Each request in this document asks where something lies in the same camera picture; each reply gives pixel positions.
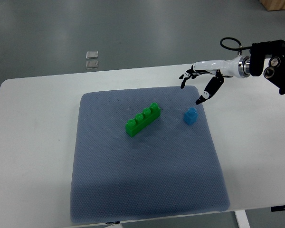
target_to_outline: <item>robotic hand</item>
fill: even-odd
[[[223,45],[223,41],[231,39],[239,44],[239,48],[230,48]],[[235,39],[226,37],[220,41],[223,48],[232,51],[238,51],[238,56],[233,60],[216,60],[203,61],[194,63],[191,69],[187,70],[180,79],[183,80],[181,88],[184,88],[188,79],[195,79],[202,74],[215,75],[207,84],[203,95],[195,102],[200,104],[207,99],[210,99],[222,86],[225,77],[246,78],[250,74],[252,76],[264,77],[280,88],[279,93],[285,94],[285,41],[275,40],[263,43],[254,43],[250,47],[242,47],[241,43]],[[242,50],[250,49],[250,57],[242,56]],[[266,58],[270,58],[269,66],[264,70],[264,62]]]

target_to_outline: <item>concrete floor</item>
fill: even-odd
[[[258,0],[0,0],[0,85],[87,72],[89,50],[99,51],[99,68],[90,71],[233,59],[219,45],[227,36],[243,46],[285,40],[285,11],[267,12]],[[247,210],[247,217],[251,228],[285,227],[285,211]],[[228,212],[124,227],[238,226]]]

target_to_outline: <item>blue block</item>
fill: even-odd
[[[197,121],[198,116],[195,108],[189,108],[188,111],[185,112],[183,120],[186,124],[191,125]]]

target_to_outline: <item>green block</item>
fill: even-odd
[[[125,125],[125,131],[131,136],[135,136],[143,128],[152,123],[161,115],[161,109],[157,103],[152,103],[149,108],[145,108],[142,113],[136,114],[134,119],[131,119]]]

